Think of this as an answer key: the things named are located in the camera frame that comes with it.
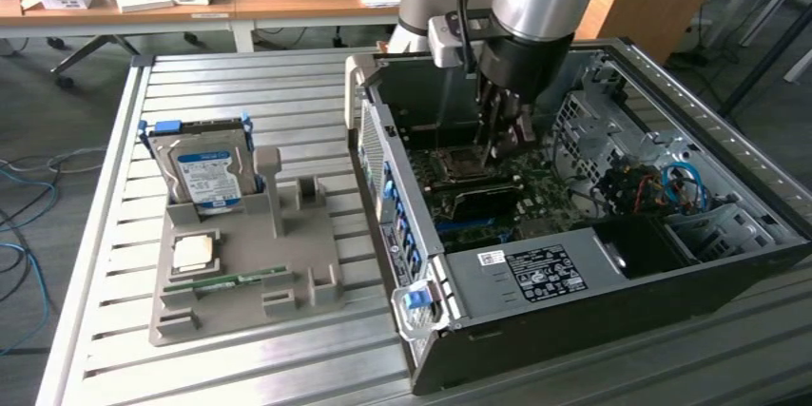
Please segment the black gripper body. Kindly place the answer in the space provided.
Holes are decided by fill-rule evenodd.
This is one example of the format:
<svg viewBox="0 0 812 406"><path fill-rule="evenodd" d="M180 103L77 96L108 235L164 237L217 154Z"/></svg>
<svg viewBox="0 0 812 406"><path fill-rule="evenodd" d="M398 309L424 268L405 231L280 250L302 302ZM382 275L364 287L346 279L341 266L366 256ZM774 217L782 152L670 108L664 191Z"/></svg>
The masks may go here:
<svg viewBox="0 0 812 406"><path fill-rule="evenodd" d="M570 34L540 42L517 37L489 39L478 61L480 101L505 90L522 103L532 103L558 74L570 43Z"/></svg>

